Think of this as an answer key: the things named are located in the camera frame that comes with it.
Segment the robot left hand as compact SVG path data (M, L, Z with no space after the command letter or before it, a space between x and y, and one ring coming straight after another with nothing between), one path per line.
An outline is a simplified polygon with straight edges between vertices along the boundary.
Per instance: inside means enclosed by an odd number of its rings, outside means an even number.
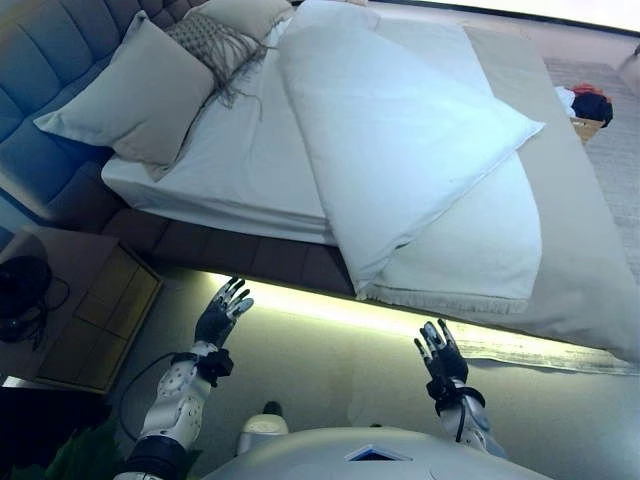
M220 287L196 323L194 342L220 349L237 320L253 306L249 294L245 280L239 277L232 277Z

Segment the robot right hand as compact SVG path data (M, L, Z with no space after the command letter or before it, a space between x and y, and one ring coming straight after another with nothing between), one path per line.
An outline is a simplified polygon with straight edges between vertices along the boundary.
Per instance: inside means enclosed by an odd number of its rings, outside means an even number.
M427 321L414 339L419 355L433 380L465 384L468 365L443 319Z

